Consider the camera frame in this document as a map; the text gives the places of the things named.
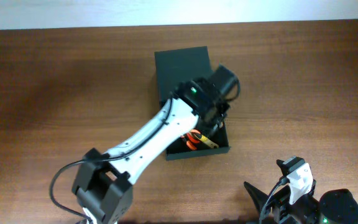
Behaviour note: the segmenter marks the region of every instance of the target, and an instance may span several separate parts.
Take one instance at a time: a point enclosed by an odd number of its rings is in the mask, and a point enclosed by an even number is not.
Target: black box
[[[166,102],[169,93],[180,82],[187,82],[195,78],[209,78],[213,71],[209,63],[207,47],[193,47],[189,49],[168,50],[155,52],[155,67],[157,69],[157,85],[160,107]],[[177,139],[167,147],[167,160],[187,159],[198,156],[208,156],[227,153],[230,150],[227,140],[226,125],[210,138],[219,145],[217,149],[200,148],[192,151],[186,144]]]

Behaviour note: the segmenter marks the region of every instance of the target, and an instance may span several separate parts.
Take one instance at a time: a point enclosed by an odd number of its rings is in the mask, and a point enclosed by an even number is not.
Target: white wall
[[[358,19],[358,0],[0,0],[0,29]]]

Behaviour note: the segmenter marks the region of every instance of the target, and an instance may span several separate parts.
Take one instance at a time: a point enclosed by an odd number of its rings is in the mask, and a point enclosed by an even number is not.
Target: wooden table
[[[123,220],[255,217],[242,183],[268,192],[276,159],[306,159],[316,198],[348,188],[358,202],[358,20],[0,31],[0,223],[74,223],[55,207],[56,171],[125,140],[157,111],[154,52],[207,45],[242,84],[228,154],[165,161],[134,187]],[[80,209],[70,187],[56,197]]]

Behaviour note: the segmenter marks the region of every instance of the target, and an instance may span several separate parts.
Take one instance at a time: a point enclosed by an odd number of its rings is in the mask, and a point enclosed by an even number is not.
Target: black cable
[[[237,99],[239,97],[240,92],[241,92],[240,80],[239,79],[237,79],[236,84],[237,84],[237,93],[236,93],[236,95],[234,97],[232,97],[232,98],[226,99],[226,102],[231,102],[231,101],[233,101],[233,100],[235,100],[235,99]]]
[[[172,110],[172,104],[173,104],[173,97],[171,96],[170,98],[170,105],[169,105],[169,108],[168,108],[168,112],[167,112],[167,115],[166,117],[162,120],[161,124],[154,130],[154,132],[148,136],[144,141],[142,141],[139,145],[137,145],[135,148],[133,148],[132,150],[126,152],[126,153],[123,153],[119,156],[114,156],[114,157],[106,157],[106,155],[108,154],[102,154],[100,158],[97,158],[97,159],[82,159],[80,161],[75,161],[75,162],[72,162],[72,163],[69,163],[65,166],[63,166],[62,168],[59,169],[59,171],[54,175],[54,177],[52,178],[52,181],[50,182],[50,185],[49,185],[49,197],[51,199],[51,201],[58,207],[58,208],[61,208],[63,209],[64,211],[66,212],[70,212],[71,214],[74,214],[74,215],[78,215],[79,217],[83,217],[85,219],[87,219],[89,221],[90,224],[92,224],[92,219],[87,216],[87,215],[84,215],[80,212],[77,212],[75,210],[72,210],[62,204],[60,204],[59,202],[56,201],[55,199],[55,196],[53,195],[53,187],[55,185],[55,182],[56,180],[58,179],[58,177],[60,176],[60,174],[62,174],[63,172],[65,172],[67,169],[73,167],[73,166],[77,166],[77,165],[80,165],[80,164],[83,164],[83,163],[86,163],[86,162],[109,162],[109,161],[116,161],[116,160],[119,160],[119,159],[122,159],[122,158],[125,158],[131,154],[133,154],[134,152],[136,152],[137,150],[139,150],[142,146],[144,146],[144,144],[146,144],[150,139],[152,139],[160,130],[161,128],[164,126],[164,124],[166,124],[166,120],[169,118],[170,116],[170,113],[171,113],[171,110]]]
[[[286,177],[282,177],[280,178],[280,180],[276,183],[276,185],[273,187],[273,189],[270,191],[267,200],[264,204],[264,206],[262,207],[262,209],[260,210],[260,214],[259,214],[259,224],[262,224],[262,216],[265,215],[265,211],[266,211],[266,206],[269,204],[269,200],[272,198],[274,192],[278,189],[279,186],[285,185],[288,183],[288,179]]]

